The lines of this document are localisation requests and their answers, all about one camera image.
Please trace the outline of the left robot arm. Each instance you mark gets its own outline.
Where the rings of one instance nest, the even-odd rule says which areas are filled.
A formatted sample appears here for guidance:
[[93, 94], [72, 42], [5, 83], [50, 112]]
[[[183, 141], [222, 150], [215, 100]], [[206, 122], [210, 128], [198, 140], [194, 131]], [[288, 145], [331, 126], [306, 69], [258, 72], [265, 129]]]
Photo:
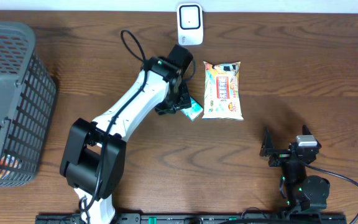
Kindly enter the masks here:
[[150, 111], [165, 115], [191, 107], [183, 76], [192, 61], [191, 52], [180, 45], [168, 57], [144, 60], [134, 84], [110, 109], [92, 121], [73, 123], [60, 165], [60, 174], [79, 197], [80, 212], [72, 223], [114, 220], [112, 193], [124, 173], [126, 144]]

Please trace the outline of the small teal tissue pack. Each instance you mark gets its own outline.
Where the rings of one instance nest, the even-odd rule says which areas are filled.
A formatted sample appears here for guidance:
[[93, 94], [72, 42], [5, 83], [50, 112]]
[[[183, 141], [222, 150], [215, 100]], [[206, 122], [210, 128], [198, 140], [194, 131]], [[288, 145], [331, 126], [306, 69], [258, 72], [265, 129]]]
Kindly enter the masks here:
[[181, 112], [191, 121], [194, 121], [202, 112], [203, 108], [202, 106], [194, 100], [192, 97], [191, 100], [191, 106], [189, 108], [182, 109]]

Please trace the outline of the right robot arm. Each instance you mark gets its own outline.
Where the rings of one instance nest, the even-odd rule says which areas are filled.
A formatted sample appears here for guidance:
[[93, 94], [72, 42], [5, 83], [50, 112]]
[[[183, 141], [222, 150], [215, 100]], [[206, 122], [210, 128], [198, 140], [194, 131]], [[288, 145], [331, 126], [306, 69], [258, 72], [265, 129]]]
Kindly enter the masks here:
[[295, 215], [318, 217], [327, 208], [329, 181], [306, 173], [306, 166], [316, 160], [320, 149], [321, 144], [305, 125], [302, 126], [302, 134], [297, 135], [287, 149], [276, 149], [269, 129], [264, 128], [259, 156], [267, 157], [270, 167], [282, 170], [279, 189], [288, 207], [280, 211], [280, 218], [289, 220]]

